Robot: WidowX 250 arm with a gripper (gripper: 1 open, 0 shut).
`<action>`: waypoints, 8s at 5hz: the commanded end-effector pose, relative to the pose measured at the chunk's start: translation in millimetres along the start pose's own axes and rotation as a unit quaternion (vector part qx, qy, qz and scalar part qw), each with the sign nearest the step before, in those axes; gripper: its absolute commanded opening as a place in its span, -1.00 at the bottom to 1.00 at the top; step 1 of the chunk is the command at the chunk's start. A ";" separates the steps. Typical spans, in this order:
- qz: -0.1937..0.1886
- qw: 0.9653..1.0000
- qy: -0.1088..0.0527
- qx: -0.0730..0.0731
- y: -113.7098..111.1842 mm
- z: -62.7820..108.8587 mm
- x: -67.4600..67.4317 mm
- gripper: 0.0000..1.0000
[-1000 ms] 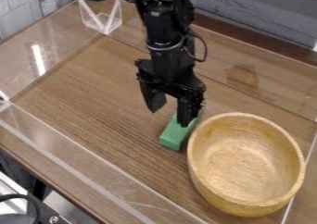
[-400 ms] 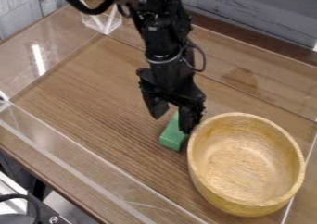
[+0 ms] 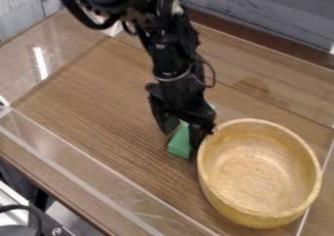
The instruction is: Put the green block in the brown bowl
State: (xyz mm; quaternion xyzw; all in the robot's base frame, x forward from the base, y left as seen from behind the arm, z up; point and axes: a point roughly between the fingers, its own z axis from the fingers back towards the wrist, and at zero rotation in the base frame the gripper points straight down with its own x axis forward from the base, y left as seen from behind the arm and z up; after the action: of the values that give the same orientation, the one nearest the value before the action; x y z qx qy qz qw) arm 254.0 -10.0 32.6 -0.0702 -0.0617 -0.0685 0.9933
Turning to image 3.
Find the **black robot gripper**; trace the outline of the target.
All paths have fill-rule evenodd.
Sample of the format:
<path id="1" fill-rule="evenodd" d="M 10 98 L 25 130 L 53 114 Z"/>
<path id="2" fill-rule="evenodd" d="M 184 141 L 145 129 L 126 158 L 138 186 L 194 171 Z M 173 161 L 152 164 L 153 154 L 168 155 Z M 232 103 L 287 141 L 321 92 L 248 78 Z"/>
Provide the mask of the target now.
<path id="1" fill-rule="evenodd" d="M 192 119 L 194 109 L 208 102 L 204 100 L 204 75 L 185 73 L 178 76 L 154 74 L 154 83 L 145 85 L 150 113 L 160 131 L 169 135 L 180 125 L 178 118 Z M 193 150 L 206 135 L 212 134 L 212 122 L 189 124 L 189 143 Z"/>

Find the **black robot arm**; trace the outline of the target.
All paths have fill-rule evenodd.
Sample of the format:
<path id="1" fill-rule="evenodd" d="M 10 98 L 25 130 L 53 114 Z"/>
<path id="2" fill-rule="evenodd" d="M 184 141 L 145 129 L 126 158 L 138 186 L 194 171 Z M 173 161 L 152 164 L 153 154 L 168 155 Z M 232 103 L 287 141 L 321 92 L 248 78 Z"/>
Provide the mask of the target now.
<path id="1" fill-rule="evenodd" d="M 82 8 L 122 23 L 152 61 L 154 81 L 145 85 L 150 112 L 164 134 L 189 124 L 189 143 L 198 148 L 216 117 L 204 100 L 208 62 L 196 51 L 197 32 L 182 0 L 78 0 Z"/>

